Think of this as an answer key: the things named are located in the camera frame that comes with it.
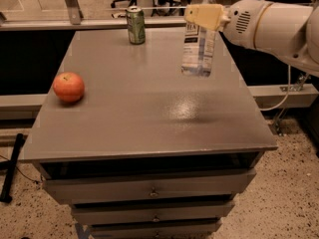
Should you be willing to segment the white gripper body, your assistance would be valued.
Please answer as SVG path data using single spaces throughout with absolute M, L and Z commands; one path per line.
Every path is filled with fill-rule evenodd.
M 269 47 L 269 11 L 272 2 L 240 0 L 229 7 L 230 22 L 223 29 L 224 37 L 232 44 L 246 49 L 261 50 Z

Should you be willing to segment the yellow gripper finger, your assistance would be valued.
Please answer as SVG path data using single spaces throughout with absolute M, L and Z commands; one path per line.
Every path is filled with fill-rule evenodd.
M 221 31 L 230 17 L 221 4 L 191 4 L 185 8 L 184 20 L 208 30 Z

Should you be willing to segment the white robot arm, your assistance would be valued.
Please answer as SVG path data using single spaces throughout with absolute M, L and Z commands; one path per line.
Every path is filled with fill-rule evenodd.
M 220 31 L 233 45 L 270 54 L 309 75 L 319 76 L 319 8 L 240 0 L 221 4 L 192 4 L 184 19 Z

